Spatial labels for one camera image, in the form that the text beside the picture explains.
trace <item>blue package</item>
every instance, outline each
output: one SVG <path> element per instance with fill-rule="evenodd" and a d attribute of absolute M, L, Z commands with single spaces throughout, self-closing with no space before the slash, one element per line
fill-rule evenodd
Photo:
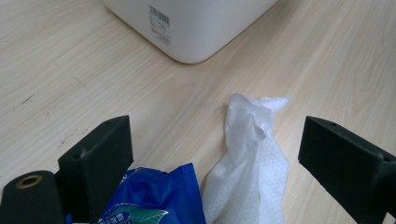
<path fill-rule="evenodd" d="M 205 224 L 192 163 L 171 173 L 130 170 L 110 199 L 99 224 Z"/>

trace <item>wood grain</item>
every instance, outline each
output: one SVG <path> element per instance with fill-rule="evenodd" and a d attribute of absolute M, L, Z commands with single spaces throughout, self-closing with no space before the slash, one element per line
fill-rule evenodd
<path fill-rule="evenodd" d="M 304 118 L 396 154 L 396 2 L 279 0 L 210 59 L 183 64 L 100 1 L 0 1 L 0 186 L 57 171 L 63 153 L 120 115 L 131 117 L 133 167 L 192 161 L 202 184 L 226 152 L 235 92 L 291 98 L 274 127 L 290 162 L 286 223 L 354 223 L 297 161 Z"/>

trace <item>barcode label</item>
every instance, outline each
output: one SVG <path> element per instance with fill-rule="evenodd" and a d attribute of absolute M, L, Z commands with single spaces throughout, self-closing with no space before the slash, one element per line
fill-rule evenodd
<path fill-rule="evenodd" d="M 168 26 L 169 24 L 169 17 L 165 16 L 161 11 L 157 10 L 155 7 L 149 6 L 149 13 L 155 17 L 157 17 L 160 21 L 165 22 Z"/>

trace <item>white plastic box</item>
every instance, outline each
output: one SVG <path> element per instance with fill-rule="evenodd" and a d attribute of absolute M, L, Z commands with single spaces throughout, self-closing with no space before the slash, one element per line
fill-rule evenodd
<path fill-rule="evenodd" d="M 138 33 L 177 61 L 199 63 L 276 0 L 103 0 Z"/>

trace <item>black plastic part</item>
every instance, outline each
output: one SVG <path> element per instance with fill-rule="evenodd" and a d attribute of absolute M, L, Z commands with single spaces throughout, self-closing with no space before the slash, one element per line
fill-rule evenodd
<path fill-rule="evenodd" d="M 9 182 L 3 190 L 0 223 L 64 223 L 53 174 L 35 171 Z"/>
<path fill-rule="evenodd" d="M 300 164 L 358 223 L 396 217 L 396 157 L 325 119 L 307 117 Z"/>
<path fill-rule="evenodd" d="M 133 162 L 129 117 L 103 122 L 58 162 L 60 170 L 55 175 L 32 172 L 6 185 L 1 224 L 58 224 L 69 214 L 74 222 L 96 223 Z"/>
<path fill-rule="evenodd" d="M 73 221 L 97 222 L 133 162 L 129 117 L 110 119 L 58 160 Z"/>

